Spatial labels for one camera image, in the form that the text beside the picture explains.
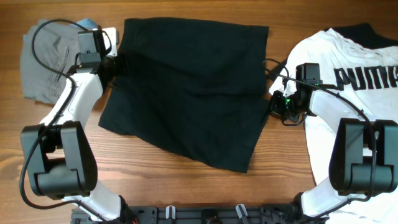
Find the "black cable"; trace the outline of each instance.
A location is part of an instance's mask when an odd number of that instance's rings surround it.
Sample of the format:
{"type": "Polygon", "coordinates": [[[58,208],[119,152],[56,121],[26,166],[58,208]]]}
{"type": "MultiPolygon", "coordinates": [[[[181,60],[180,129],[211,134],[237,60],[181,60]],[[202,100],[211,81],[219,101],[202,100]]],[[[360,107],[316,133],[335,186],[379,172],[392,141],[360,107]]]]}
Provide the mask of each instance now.
{"type": "Polygon", "coordinates": [[[266,58],[264,61],[265,61],[265,62],[266,62],[266,61],[275,62],[275,63],[277,63],[278,65],[282,66],[282,68],[286,71],[287,77],[290,77],[290,75],[289,75],[289,70],[286,68],[286,66],[285,66],[284,64],[282,64],[282,63],[280,63],[280,62],[278,62],[277,60],[272,59],[272,58],[266,58]]]}
{"type": "Polygon", "coordinates": [[[107,55],[107,54],[111,53],[111,51],[112,51],[112,42],[111,42],[111,39],[109,38],[108,34],[103,30],[102,30],[102,32],[107,36],[107,38],[109,40],[109,47],[108,47],[108,49],[106,49],[106,53],[105,53],[107,55]]]}
{"type": "MultiPolygon", "coordinates": [[[[276,62],[276,63],[282,65],[285,69],[287,69],[285,65],[281,64],[280,62],[278,62],[278,61],[276,61],[274,59],[267,58],[266,60],[270,60],[270,61],[276,62]]],[[[306,82],[303,82],[303,81],[300,81],[300,80],[296,80],[295,78],[290,78],[290,77],[286,77],[286,76],[278,74],[278,73],[274,73],[273,71],[269,70],[265,66],[264,66],[264,70],[267,71],[268,73],[271,73],[273,75],[276,75],[276,76],[279,76],[279,77],[282,77],[282,78],[286,78],[286,79],[291,80],[293,82],[297,82],[297,83],[300,83],[300,84],[303,84],[303,85],[306,85],[306,86],[310,86],[310,87],[312,87],[314,89],[317,89],[317,90],[322,90],[324,92],[327,92],[327,93],[331,94],[332,96],[335,96],[336,98],[339,98],[340,100],[342,100],[345,103],[347,103],[350,107],[352,107],[352,109],[354,109],[358,113],[359,116],[363,117],[363,119],[365,120],[365,123],[366,123],[366,125],[368,127],[369,137],[370,137],[370,143],[368,144],[368,148],[372,151],[371,182],[370,182],[369,193],[367,194],[367,196],[365,198],[348,198],[345,202],[341,203],[340,205],[337,205],[335,208],[332,208],[331,210],[324,211],[323,213],[321,213],[321,214],[319,214],[319,215],[317,215],[315,217],[312,217],[312,218],[313,219],[321,218],[324,215],[328,215],[329,213],[334,212],[334,211],[344,207],[345,205],[351,203],[352,201],[367,202],[372,197],[373,192],[374,192],[374,179],[375,179],[375,175],[376,175],[376,169],[375,169],[375,166],[376,166],[376,148],[375,148],[375,144],[374,143],[375,143],[376,140],[375,140],[375,137],[374,137],[374,131],[373,131],[372,124],[371,124],[370,120],[368,119],[368,117],[364,114],[363,110],[360,110],[358,107],[356,107],[354,104],[352,104],[352,102],[350,102],[349,100],[347,100],[346,98],[340,96],[337,93],[333,93],[330,90],[327,90],[327,89],[322,88],[322,87],[317,86],[317,85],[312,85],[312,84],[309,84],[309,83],[306,83],[306,82]]]]}
{"type": "Polygon", "coordinates": [[[51,129],[52,125],[61,117],[63,111],[65,110],[65,108],[68,106],[71,98],[73,97],[75,90],[76,90],[76,83],[75,81],[70,78],[70,75],[67,75],[61,71],[58,71],[56,69],[53,69],[49,66],[47,66],[46,64],[44,64],[42,61],[40,61],[40,59],[37,57],[36,55],[36,51],[35,51],[35,39],[37,34],[39,33],[39,30],[41,30],[44,26],[46,26],[49,23],[52,22],[67,22],[70,24],[74,24],[78,27],[80,27],[83,30],[88,30],[86,28],[84,28],[83,26],[73,22],[73,21],[69,21],[66,19],[53,19],[47,22],[44,22],[43,24],[39,25],[37,30],[34,32],[33,37],[32,37],[32,54],[33,57],[36,59],[36,61],[41,64],[41,66],[43,66],[44,68],[50,70],[51,72],[55,72],[65,78],[67,78],[68,80],[70,80],[71,82],[71,89],[70,89],[70,93],[67,96],[65,102],[63,102],[62,106],[60,107],[60,109],[58,110],[58,112],[55,114],[54,118],[49,122],[49,124],[44,128],[44,130],[41,132],[41,134],[37,137],[37,139],[35,140],[35,142],[33,143],[32,147],[29,149],[29,152],[27,154],[27,157],[25,159],[24,165],[22,166],[22,170],[21,170],[21,176],[19,179],[19,191],[21,193],[21,197],[23,199],[23,201],[29,205],[32,208],[36,208],[36,209],[41,209],[41,210],[46,210],[46,209],[51,209],[51,208],[57,208],[57,207],[61,207],[63,205],[67,205],[70,203],[75,203],[77,204],[79,207],[84,208],[85,210],[87,210],[88,212],[90,212],[91,214],[96,215],[100,220],[102,220],[103,222],[106,223],[106,220],[100,215],[100,214],[96,214],[94,211],[92,211],[92,209],[90,209],[89,207],[87,207],[84,203],[82,203],[79,200],[71,200],[71,201],[67,201],[67,202],[61,202],[61,203],[56,203],[54,205],[46,205],[46,206],[42,206],[42,205],[36,205],[33,202],[31,202],[26,195],[25,192],[25,175],[26,175],[26,170],[27,167],[29,165],[30,159],[32,158],[32,155],[34,153],[34,151],[36,150],[36,147],[39,145],[39,142],[42,140],[42,138],[48,133],[48,131],[51,129]]]}
{"type": "Polygon", "coordinates": [[[304,116],[303,116],[303,118],[301,119],[301,121],[299,121],[298,123],[289,124],[289,123],[285,123],[285,121],[282,121],[282,124],[283,124],[284,126],[298,126],[298,125],[301,125],[302,123],[304,123],[305,118],[307,118],[307,116],[308,116],[308,113],[305,113],[304,116]]]}
{"type": "Polygon", "coordinates": [[[75,66],[77,65],[77,60],[80,57],[80,52],[75,55],[75,66]]]}

